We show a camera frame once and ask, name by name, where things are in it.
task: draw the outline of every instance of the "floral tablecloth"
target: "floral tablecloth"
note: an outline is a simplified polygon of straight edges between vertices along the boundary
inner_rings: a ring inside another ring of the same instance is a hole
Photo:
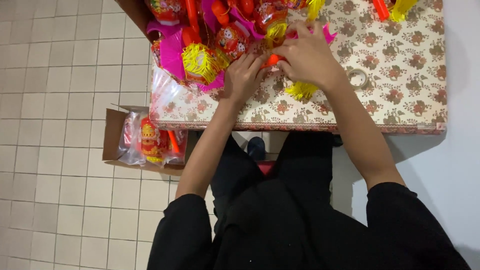
[[[290,23],[305,18],[305,11],[289,11]],[[419,0],[401,23],[380,22],[371,0],[326,0],[318,20],[338,32],[330,48],[346,72],[360,68],[368,74],[367,85],[356,92],[382,132],[440,134],[446,129],[442,0]],[[243,106],[235,129],[336,132],[325,95],[317,91],[309,101],[295,101],[284,92],[291,83],[272,70]],[[184,90],[167,104],[158,102],[160,92],[152,87],[152,121],[160,128],[205,128],[223,90],[203,93],[180,84]]]

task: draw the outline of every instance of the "tiled floor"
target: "tiled floor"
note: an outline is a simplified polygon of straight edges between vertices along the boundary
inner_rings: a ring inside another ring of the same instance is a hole
[[[145,269],[178,177],[101,153],[105,108],[148,104],[149,51],[114,0],[0,0],[0,269]]]

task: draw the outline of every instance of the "dark blue shoe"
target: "dark blue shoe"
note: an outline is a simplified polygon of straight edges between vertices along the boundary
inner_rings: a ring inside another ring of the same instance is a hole
[[[265,142],[260,137],[253,137],[248,141],[247,153],[254,161],[265,160]]]

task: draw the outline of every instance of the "leg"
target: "leg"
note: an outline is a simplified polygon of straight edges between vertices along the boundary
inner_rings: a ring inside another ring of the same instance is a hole
[[[215,232],[228,203],[245,189],[263,180],[264,175],[258,168],[257,163],[239,147],[230,135],[210,182],[215,212],[218,217]]]
[[[268,178],[312,190],[316,199],[329,203],[333,143],[329,132],[290,132]]]

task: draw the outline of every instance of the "masking tape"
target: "masking tape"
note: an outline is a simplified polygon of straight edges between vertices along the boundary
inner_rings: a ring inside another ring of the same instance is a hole
[[[367,73],[359,68],[350,70],[347,76],[354,90],[361,89],[368,83]]]

